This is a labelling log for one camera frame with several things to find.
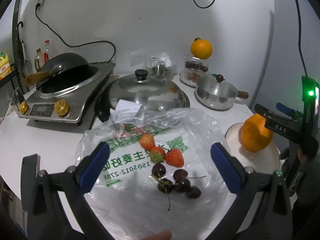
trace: blue gripper pad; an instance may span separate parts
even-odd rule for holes
[[[244,168],[220,143],[211,146],[211,158],[231,193],[239,194],[245,181]]]
[[[294,116],[294,110],[281,104],[281,103],[276,103],[276,109],[279,110],[281,113],[284,113],[285,115],[289,116],[289,117],[293,117]]]
[[[78,176],[77,182],[79,184],[79,190],[82,194],[91,191],[95,184],[103,166],[107,163],[110,156],[109,145],[105,142],[101,142],[91,153],[86,156],[77,167]]]

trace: strawberry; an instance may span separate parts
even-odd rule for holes
[[[153,147],[155,147],[155,141],[153,139],[152,134],[145,133],[141,136],[139,143],[141,147],[145,150],[151,150]]]
[[[177,168],[181,168],[184,165],[183,156],[179,149],[172,149],[168,152],[165,156],[165,161],[167,164]]]
[[[164,162],[165,151],[161,147],[153,147],[150,150],[150,160],[153,163]]]

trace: green indicator light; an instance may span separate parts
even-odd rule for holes
[[[278,177],[281,177],[281,176],[282,176],[282,171],[276,171],[276,175],[277,175]]]

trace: human hand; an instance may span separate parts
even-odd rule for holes
[[[169,230],[162,231],[159,234],[148,236],[146,238],[143,238],[141,240],[170,240],[172,237],[172,234]]]

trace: black lid knob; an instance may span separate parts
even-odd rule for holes
[[[145,69],[137,69],[134,73],[135,73],[138,80],[146,80],[147,79],[148,71]]]

